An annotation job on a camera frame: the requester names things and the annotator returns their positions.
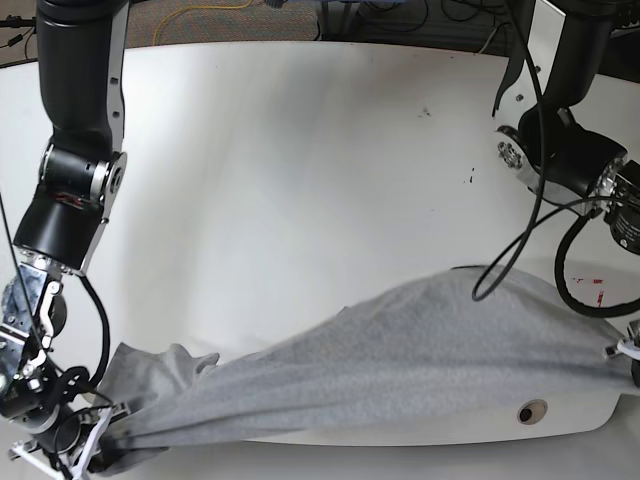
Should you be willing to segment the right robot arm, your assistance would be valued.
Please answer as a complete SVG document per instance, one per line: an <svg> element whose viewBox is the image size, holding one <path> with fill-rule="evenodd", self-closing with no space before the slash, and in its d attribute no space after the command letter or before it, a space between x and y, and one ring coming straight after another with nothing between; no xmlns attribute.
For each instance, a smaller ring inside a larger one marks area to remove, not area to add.
<svg viewBox="0 0 640 480"><path fill-rule="evenodd" d="M40 93L53 132L31 203L7 235L15 276L1 298L1 415L29 434L10 456L54 479L84 479L100 464L99 441L115 412L106 396L72 407L98 392L109 361L108 323L94 372L61 368L51 354L66 322L63 279L85 277L126 170L129 10L126 1L36 5Z"/></svg>

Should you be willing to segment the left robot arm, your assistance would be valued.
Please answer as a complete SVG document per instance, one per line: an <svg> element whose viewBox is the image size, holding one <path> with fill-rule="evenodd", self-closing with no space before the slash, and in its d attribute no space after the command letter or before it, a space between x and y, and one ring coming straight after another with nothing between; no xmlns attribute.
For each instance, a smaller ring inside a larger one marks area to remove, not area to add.
<svg viewBox="0 0 640 480"><path fill-rule="evenodd" d="M639 165L616 141L581 126L572 113L589 92L612 33L639 20L636 1L507 1L514 44L498 88L492 117L497 153L535 196L524 232L502 253L513 267L543 203L577 219L554 261L554 281L573 311L611 319L635 314L639 302L590 306L567 286L565 263L572 243L596 218L615 243L639 252Z"/></svg>

